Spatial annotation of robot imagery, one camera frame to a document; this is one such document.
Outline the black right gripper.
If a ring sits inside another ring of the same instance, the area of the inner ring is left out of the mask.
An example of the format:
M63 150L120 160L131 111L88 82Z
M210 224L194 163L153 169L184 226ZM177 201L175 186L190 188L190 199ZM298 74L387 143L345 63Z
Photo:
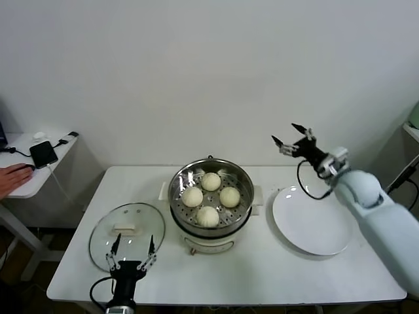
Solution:
M317 140L315 139L311 128L305 128L296 123L292 123L291 125L299 133L303 134L304 137L294 143L294 145L288 145L272 135L271 138L278 147L280 154L294 154L295 158L302 157L317 170L322 161L326 159L327 153L317 147Z

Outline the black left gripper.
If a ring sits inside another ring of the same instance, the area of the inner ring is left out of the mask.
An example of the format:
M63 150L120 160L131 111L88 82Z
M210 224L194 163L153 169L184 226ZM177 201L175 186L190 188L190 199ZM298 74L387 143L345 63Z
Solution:
M156 249L154 235L152 235L147 258L144 262L134 260L118 262L116 257L121 236L121 233L119 233L111 246L110 253L107 253L105 258L111 271L111 277L116 281L113 299L127 301L134 299L136 283L145 277L146 271L156 262Z

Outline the person's bare hand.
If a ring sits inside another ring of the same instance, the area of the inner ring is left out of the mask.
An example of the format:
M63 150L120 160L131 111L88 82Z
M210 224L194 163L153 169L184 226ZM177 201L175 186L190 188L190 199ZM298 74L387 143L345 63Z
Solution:
M0 175L0 197L4 199L14 190L27 183L32 178L33 170L26 164L15 164L2 167Z

